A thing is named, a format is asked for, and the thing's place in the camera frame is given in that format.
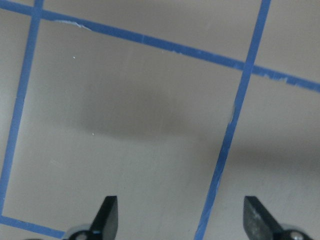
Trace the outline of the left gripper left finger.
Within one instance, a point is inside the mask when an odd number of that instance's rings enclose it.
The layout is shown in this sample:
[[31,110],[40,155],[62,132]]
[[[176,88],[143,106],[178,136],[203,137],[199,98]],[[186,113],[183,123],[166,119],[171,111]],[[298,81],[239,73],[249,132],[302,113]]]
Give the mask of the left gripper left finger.
[[90,225],[70,228],[67,240],[115,240],[119,223],[118,197],[106,196]]

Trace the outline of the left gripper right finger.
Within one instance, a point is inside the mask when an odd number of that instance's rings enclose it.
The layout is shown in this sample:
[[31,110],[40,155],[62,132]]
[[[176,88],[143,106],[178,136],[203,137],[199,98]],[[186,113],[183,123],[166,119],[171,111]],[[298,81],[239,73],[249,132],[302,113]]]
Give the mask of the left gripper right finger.
[[303,230],[283,226],[256,196],[243,200],[243,229],[250,240],[311,240]]

